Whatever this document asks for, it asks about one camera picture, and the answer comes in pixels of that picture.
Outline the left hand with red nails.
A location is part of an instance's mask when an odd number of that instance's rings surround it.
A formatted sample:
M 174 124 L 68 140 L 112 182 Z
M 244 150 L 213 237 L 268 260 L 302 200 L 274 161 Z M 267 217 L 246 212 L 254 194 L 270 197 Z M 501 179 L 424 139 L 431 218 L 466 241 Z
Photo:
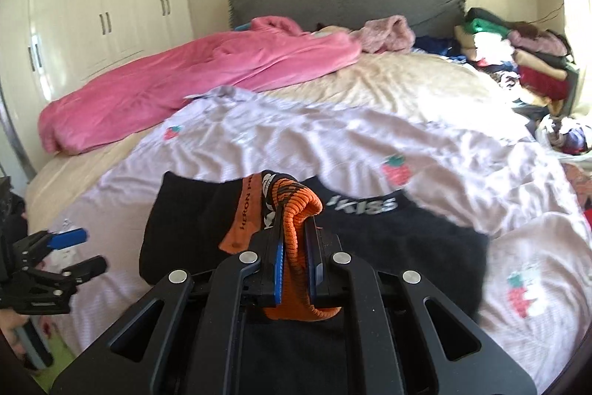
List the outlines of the left hand with red nails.
M 26 355 L 26 350 L 19 341 L 16 330 L 23 327 L 28 320 L 29 317 L 27 315 L 18 314 L 12 309 L 2 309 L 0 311 L 1 331 L 10 348 L 20 360 Z

